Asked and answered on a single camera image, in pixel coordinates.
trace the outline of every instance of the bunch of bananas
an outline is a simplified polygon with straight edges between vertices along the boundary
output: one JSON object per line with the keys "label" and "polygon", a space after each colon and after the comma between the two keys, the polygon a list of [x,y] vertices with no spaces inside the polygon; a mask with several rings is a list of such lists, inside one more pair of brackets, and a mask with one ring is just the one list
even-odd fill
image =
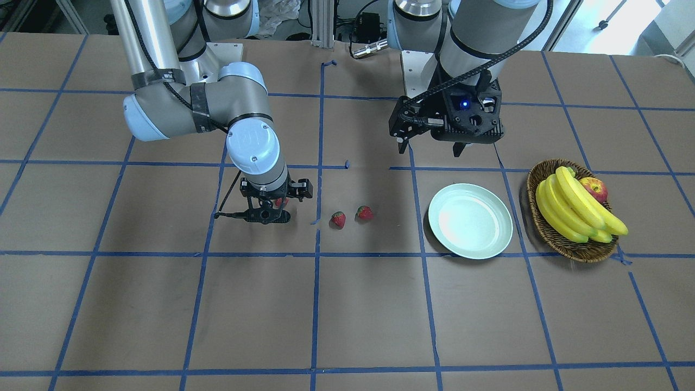
{"label": "bunch of bananas", "polygon": [[573,242],[610,243],[612,234],[628,234],[625,224],[594,199],[568,167],[558,167],[538,185],[536,203],[548,224]]}

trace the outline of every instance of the strawberry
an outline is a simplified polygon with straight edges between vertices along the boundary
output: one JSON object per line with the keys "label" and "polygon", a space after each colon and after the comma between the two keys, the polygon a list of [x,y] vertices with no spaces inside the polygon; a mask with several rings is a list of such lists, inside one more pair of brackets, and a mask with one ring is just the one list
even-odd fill
{"label": "strawberry", "polygon": [[331,216],[331,221],[342,230],[343,227],[345,227],[345,214],[343,212],[336,212]]}
{"label": "strawberry", "polygon": [[[285,206],[287,206],[288,202],[290,202],[290,199],[286,198],[285,199]],[[279,208],[281,203],[282,203],[282,198],[278,198],[277,200],[275,200],[275,207]]]}
{"label": "strawberry", "polygon": [[356,216],[363,220],[371,220],[374,218],[374,213],[372,213],[372,208],[362,205],[358,208]]}

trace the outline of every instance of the red apple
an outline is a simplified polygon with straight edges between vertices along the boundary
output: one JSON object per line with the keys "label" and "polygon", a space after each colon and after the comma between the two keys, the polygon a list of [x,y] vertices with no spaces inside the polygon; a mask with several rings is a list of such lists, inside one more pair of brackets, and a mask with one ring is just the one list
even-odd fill
{"label": "red apple", "polygon": [[600,203],[603,204],[608,199],[608,189],[600,179],[586,177],[580,179],[579,183]]}

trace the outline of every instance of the fruit basket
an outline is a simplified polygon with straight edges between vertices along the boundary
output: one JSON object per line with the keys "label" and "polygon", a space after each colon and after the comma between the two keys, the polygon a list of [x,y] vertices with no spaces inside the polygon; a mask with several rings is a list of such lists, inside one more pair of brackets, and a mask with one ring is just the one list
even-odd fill
{"label": "fruit basket", "polygon": [[[541,238],[553,248],[553,250],[563,256],[578,262],[603,261],[616,250],[618,245],[617,236],[613,235],[613,240],[610,243],[599,243],[592,240],[589,240],[587,243],[575,243],[557,233],[557,231],[555,231],[543,218],[538,209],[538,205],[536,204],[536,187],[560,166],[572,167],[576,172],[575,177],[577,179],[596,177],[586,167],[565,159],[549,159],[535,165],[526,178],[526,191],[528,193],[533,223],[538,233],[541,235]],[[611,210],[608,201],[604,202],[603,206],[609,211]]]}

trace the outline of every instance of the brown woven basket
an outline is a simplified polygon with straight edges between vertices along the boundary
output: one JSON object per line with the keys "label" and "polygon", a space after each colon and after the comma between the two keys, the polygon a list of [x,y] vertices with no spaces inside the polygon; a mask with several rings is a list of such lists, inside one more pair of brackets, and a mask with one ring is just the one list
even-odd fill
{"label": "brown woven basket", "polygon": [[[591,171],[584,166],[580,166],[573,161],[565,159],[549,159],[544,160],[528,173],[526,178],[526,191],[528,192],[529,204],[531,206],[531,215],[533,215],[533,223],[536,225],[541,238],[555,251],[565,257],[579,262],[599,262],[608,258],[618,245],[618,237],[613,235],[613,240],[610,243],[599,243],[589,240],[587,243],[575,243],[557,233],[553,227],[543,218],[536,204],[536,187],[546,179],[550,174],[555,172],[560,166],[570,166],[577,173],[576,178],[596,177]],[[603,203],[603,206],[611,210],[608,201]]]}

